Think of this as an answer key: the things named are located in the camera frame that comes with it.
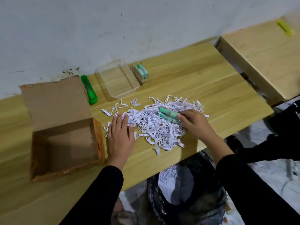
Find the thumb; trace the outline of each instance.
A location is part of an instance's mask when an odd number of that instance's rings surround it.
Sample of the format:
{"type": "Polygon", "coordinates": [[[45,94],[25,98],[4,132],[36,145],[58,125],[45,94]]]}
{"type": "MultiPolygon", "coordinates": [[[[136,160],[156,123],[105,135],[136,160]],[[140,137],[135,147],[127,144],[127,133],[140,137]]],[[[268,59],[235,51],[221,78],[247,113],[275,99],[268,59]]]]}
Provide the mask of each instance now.
{"type": "Polygon", "coordinates": [[[129,125],[128,132],[129,132],[129,140],[130,141],[135,140],[135,138],[134,138],[133,124],[129,125]]]}
{"type": "Polygon", "coordinates": [[[178,115],[177,118],[179,119],[179,121],[181,121],[184,126],[188,129],[190,128],[193,124],[189,122],[189,120],[187,120],[183,115],[178,115]]]}

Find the black long-sleeve shirt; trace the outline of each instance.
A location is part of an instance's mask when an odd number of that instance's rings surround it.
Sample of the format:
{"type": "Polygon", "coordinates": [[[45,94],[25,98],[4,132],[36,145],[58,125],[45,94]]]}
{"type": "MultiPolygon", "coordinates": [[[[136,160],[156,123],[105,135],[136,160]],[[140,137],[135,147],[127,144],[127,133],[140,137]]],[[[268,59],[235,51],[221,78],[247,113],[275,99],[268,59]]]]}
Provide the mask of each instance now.
{"type": "MultiPolygon", "coordinates": [[[[266,184],[241,158],[227,155],[216,167],[216,175],[228,192],[245,224],[285,222],[296,224],[300,215],[266,184]]],[[[115,202],[122,189],[122,172],[103,168],[61,224],[110,224],[115,202]]]]}

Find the cardboard flap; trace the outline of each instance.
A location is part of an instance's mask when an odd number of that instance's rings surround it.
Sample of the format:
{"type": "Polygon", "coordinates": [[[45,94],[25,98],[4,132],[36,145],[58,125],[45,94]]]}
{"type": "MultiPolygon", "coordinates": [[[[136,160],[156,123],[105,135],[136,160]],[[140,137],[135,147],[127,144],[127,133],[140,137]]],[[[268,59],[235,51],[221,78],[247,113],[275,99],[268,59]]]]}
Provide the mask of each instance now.
{"type": "Polygon", "coordinates": [[[20,89],[35,131],[92,117],[79,76],[22,85],[20,89]]]}

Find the open cardboard box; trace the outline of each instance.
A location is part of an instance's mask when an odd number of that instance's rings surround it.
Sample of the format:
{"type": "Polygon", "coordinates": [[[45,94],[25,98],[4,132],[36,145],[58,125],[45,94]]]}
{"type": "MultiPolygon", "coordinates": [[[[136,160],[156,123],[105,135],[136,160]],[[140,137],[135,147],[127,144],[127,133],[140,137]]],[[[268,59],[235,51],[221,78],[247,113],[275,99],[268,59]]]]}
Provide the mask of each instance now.
{"type": "Polygon", "coordinates": [[[20,86],[34,128],[30,176],[43,181],[104,163],[98,121],[79,76],[20,86]]]}

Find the wood grain surface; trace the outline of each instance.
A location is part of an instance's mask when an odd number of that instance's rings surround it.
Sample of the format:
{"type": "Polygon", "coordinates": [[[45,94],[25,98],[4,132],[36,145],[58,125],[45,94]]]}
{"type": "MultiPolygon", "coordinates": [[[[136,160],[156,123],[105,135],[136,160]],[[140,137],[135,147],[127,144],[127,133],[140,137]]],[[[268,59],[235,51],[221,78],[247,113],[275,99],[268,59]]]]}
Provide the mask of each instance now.
{"type": "Polygon", "coordinates": [[[288,37],[277,20],[223,35],[220,49],[268,98],[287,101],[300,94],[300,31],[288,37]]]}
{"type": "MultiPolygon", "coordinates": [[[[149,58],[142,65],[149,79],[123,99],[130,104],[137,98],[142,105],[136,109],[152,104],[149,96],[199,100],[223,138],[273,112],[210,43],[149,58]]],[[[101,109],[110,110],[118,101],[109,96],[99,74],[89,79],[98,96],[98,102],[90,106],[92,115],[106,125],[112,118],[101,109]]],[[[21,95],[0,101],[0,224],[58,224],[102,169],[98,166],[54,181],[30,183],[32,130],[21,95]]],[[[137,139],[123,170],[123,190],[205,148],[189,133],[182,142],[185,148],[160,150],[157,156],[144,137],[137,139]]]]}

